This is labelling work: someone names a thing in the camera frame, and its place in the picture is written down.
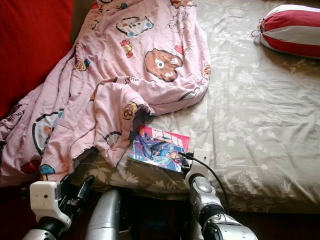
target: pink blanket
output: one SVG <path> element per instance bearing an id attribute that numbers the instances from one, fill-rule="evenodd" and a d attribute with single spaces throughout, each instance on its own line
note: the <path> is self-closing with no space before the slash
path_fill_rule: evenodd
<path id="1" fill-rule="evenodd" d="M 123 1 L 93 4 L 74 48 L 1 121 L 1 187 L 39 172 L 60 180 L 93 147 L 115 167 L 137 114 L 178 111 L 204 96 L 210 55 L 195 4 Z"/>

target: black cable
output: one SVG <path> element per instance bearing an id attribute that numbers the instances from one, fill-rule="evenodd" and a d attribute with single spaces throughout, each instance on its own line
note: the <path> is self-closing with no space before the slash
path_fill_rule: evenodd
<path id="1" fill-rule="evenodd" d="M 186 154 L 184 152 L 179 152 L 180 155 L 186 157 L 187 159 L 192 159 L 198 163 L 200 163 L 201 165 L 205 166 L 212 174 L 213 176 L 215 177 L 215 179 L 218 181 L 221 189 L 222 189 L 222 192 L 223 192 L 223 195 L 224 195 L 224 200 L 225 200 L 225 210 L 226 210 L 226 214 L 229 215 L 229 211 L 230 211 L 230 205 L 229 205 L 229 199 L 228 199 L 228 195 L 227 195 L 227 192 L 226 192 L 226 189 L 225 187 L 223 186 L 222 182 L 220 181 L 219 177 L 217 176 L 217 174 L 212 170 L 211 167 L 209 167 L 207 164 L 205 164 L 204 162 L 200 161 L 199 159 L 193 157 L 193 156 L 190 156 L 189 154 Z"/>

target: red and white striped pillow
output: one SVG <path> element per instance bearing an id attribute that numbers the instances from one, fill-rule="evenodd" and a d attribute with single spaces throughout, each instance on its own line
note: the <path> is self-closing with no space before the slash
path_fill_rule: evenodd
<path id="1" fill-rule="evenodd" d="M 264 16 L 260 30 L 260 42 L 270 49 L 320 59 L 319 8 L 280 5 Z"/>

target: red cushion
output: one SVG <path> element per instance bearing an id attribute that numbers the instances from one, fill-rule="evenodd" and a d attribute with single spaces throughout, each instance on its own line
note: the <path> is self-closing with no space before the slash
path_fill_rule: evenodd
<path id="1" fill-rule="evenodd" d="M 320 59 L 320 9 L 285 4 L 264 16 L 260 42 L 280 52 Z"/>
<path id="2" fill-rule="evenodd" d="M 71 48 L 73 0 L 0 0 L 0 118 Z"/>

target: magazine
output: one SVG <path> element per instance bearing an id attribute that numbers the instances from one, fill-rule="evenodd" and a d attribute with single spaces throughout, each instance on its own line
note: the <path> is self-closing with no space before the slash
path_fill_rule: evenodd
<path id="1" fill-rule="evenodd" d="M 129 149 L 131 160 L 156 165 L 175 172 L 181 172 L 188 162 L 179 152 L 187 152 L 190 137 L 140 126 Z"/>

